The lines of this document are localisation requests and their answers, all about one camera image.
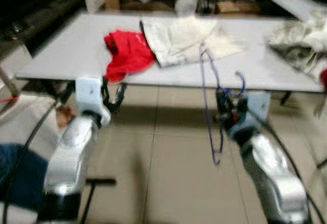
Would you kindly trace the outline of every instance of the floor tile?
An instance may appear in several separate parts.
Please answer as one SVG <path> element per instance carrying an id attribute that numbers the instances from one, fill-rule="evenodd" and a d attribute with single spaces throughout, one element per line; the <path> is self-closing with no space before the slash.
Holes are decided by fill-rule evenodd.
<path id="1" fill-rule="evenodd" d="M 302 134 L 296 129 L 291 117 L 271 114 L 270 118 L 270 123 L 293 157 L 305 184 L 309 184 L 316 170 L 316 164 L 310 150 L 303 141 Z M 276 143 L 276 140 L 269 133 L 266 132 L 265 134 L 272 142 Z"/>
<path id="2" fill-rule="evenodd" d="M 305 109 L 315 106 L 321 97 L 323 97 L 323 95 L 319 93 L 294 92 L 286 101 L 285 105 L 297 105 L 298 107 Z"/>
<path id="3" fill-rule="evenodd" d="M 327 158 L 327 118 L 317 118 L 311 111 L 301 112 L 292 116 L 296 129 L 302 134 L 302 138 L 309 148 L 317 163 Z"/>
<path id="4" fill-rule="evenodd" d="M 327 217 L 327 212 L 325 212 L 327 208 L 327 199 L 326 199 L 326 181 L 324 176 L 316 171 L 311 178 L 310 184 L 306 186 L 308 193 L 312 197 L 313 201 L 320 209 L 321 213 Z"/>
<path id="5" fill-rule="evenodd" d="M 118 132 L 153 134 L 157 99 L 157 87 L 128 86 L 120 112 L 112 115 L 110 126 Z"/>
<path id="6" fill-rule="evenodd" d="M 199 138 L 156 135 L 146 223 L 247 223 L 228 143 L 214 166 Z"/>
<path id="7" fill-rule="evenodd" d="M 98 178 L 115 177 L 115 187 L 98 186 L 89 210 L 90 223 L 142 223 L 153 135 L 101 131 Z"/>
<path id="8" fill-rule="evenodd" d="M 215 91 L 208 91 L 211 116 L 217 114 Z M 212 123 L 219 138 L 218 124 Z M 202 89 L 160 88 L 155 133 L 208 138 Z"/>

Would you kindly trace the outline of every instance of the crumpled cloth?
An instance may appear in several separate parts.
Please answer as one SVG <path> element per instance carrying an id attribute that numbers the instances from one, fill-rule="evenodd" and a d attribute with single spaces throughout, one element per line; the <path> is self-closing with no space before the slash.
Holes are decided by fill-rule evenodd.
<path id="1" fill-rule="evenodd" d="M 319 58 L 327 52 L 327 29 L 300 21 L 285 22 L 270 37 L 269 45 L 293 67 L 320 82 L 327 60 Z"/>
<path id="2" fill-rule="evenodd" d="M 155 55 L 142 33 L 117 30 L 104 41 L 112 54 L 104 77 L 111 83 L 121 82 L 129 73 L 143 72 L 155 63 Z"/>
<path id="3" fill-rule="evenodd" d="M 161 67 L 199 62 L 201 44 L 210 51 L 214 60 L 245 49 L 244 44 L 219 28 L 216 19 L 189 16 L 177 18 L 172 24 L 153 20 L 142 20 L 142 24 L 147 42 Z"/>

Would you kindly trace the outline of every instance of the white table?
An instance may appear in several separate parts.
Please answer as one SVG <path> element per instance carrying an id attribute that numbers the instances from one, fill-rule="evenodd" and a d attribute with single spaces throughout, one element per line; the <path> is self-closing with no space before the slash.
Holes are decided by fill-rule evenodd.
<path id="1" fill-rule="evenodd" d="M 54 38 L 25 68 L 17 73 L 23 79 L 74 80 L 77 77 L 101 77 L 111 60 L 103 37 L 117 29 L 140 31 L 141 17 L 170 23 L 174 16 L 131 16 L 123 14 L 80 14 Z M 245 41 L 246 51 L 215 61 L 221 85 L 240 88 L 235 71 L 246 79 L 247 88 L 321 92 L 322 86 L 281 60 L 266 44 L 279 19 L 218 18 L 221 26 L 235 38 Z M 205 63 L 208 87 L 216 80 Z M 130 75 L 125 82 L 138 85 L 202 87 L 200 64 L 160 68 Z"/>
<path id="2" fill-rule="evenodd" d="M 315 10 L 327 10 L 327 4 L 314 0 L 272 0 L 293 16 L 302 21 L 310 19 L 311 14 Z"/>

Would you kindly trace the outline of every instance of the person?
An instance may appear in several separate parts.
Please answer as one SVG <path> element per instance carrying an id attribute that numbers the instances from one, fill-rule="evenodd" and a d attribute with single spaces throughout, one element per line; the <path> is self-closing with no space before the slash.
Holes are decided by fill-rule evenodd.
<path id="1" fill-rule="evenodd" d="M 54 102 L 48 96 L 22 94 L 10 108 L 0 114 L 0 202 L 5 198 L 11 170 L 25 142 Z M 48 161 L 56 149 L 61 134 L 74 116 L 76 116 L 74 109 L 66 105 L 59 105 L 50 112 L 31 142 L 17 171 L 10 194 L 11 205 L 30 211 L 38 209 Z"/>

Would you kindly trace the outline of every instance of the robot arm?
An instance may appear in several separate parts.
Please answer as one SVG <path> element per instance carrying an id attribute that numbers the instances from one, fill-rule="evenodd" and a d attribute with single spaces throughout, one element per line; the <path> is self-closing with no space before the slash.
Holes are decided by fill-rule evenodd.
<path id="1" fill-rule="evenodd" d="M 115 103 L 118 106 L 124 98 L 125 88 L 124 85 L 119 88 Z M 103 84 L 98 79 L 76 80 L 79 116 L 68 125 L 49 162 L 37 222 L 77 223 L 87 162 L 100 127 L 109 124 L 111 118 L 104 106 L 104 103 L 109 105 L 109 97 L 103 100 L 102 91 Z M 113 111 L 118 110 L 115 104 L 110 104 Z"/>
<path id="2" fill-rule="evenodd" d="M 307 223 L 308 201 L 301 180 L 290 170 L 284 153 L 259 133 L 261 124 L 248 112 L 265 121 L 270 95 L 253 92 L 233 100 L 218 91 L 216 97 L 221 122 L 240 146 L 244 168 L 255 184 L 268 223 Z"/>

